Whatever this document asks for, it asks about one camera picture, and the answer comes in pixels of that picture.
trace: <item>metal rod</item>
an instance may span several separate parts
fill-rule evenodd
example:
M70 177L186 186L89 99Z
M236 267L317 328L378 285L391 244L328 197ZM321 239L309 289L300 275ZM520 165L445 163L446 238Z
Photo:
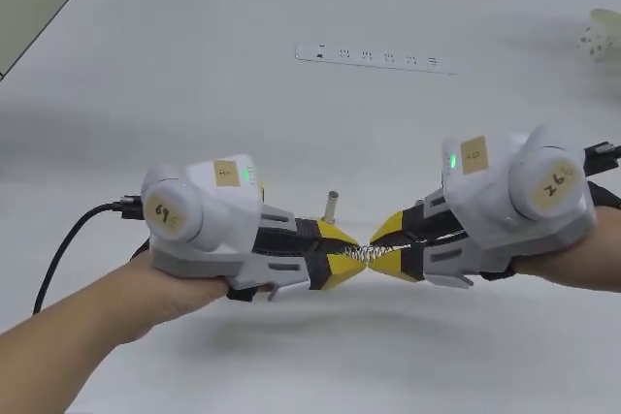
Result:
M337 200L339 199L339 193L336 191L330 191L328 193L328 202L326 203L326 210L321 217L326 223L334 224L334 216L337 211Z

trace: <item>metal spring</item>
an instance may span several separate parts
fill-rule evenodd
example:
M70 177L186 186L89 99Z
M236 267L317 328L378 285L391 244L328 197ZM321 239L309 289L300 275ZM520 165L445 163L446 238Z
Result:
M391 246L351 246L346 248L343 251L344 256L351 257L358 262L362 262L363 264L370 264L374 262L378 257L383 256L389 252L394 251L395 249L399 249L398 247Z

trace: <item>white power strip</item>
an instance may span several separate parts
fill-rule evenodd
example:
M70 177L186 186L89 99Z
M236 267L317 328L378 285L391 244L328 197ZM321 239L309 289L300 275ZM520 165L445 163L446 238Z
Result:
M390 50L347 48L320 43L301 43L296 46L295 57L310 62L336 63L358 67L388 68L411 72L456 75L444 59Z

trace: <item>black strap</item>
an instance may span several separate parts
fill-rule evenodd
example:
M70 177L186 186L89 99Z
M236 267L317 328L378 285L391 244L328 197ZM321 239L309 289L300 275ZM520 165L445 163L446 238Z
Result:
M595 184L593 181L589 181L589 192L591 193L591 198L593 199L593 204L595 207L612 207L621 209L621 198L612 194L602 186ZM511 278L515 275L515 271L509 265L505 271L483 271L481 277L487 281L496 281L502 280L505 278Z

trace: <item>white tabletop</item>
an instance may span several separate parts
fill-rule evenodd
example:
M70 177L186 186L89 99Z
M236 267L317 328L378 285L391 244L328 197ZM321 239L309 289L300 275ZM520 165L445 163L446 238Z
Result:
M578 55L621 0L72 0L0 85L0 328L28 315L89 208L145 170L248 152L266 201L366 241L440 182L447 135L557 124L621 143L621 75ZM413 50L458 75L302 63L298 42ZM598 178L621 192L619 172ZM92 221L49 303L122 264L144 225ZM617 412L621 299L523 277L469 291L371 272L287 303L222 301L117 350L99 413Z

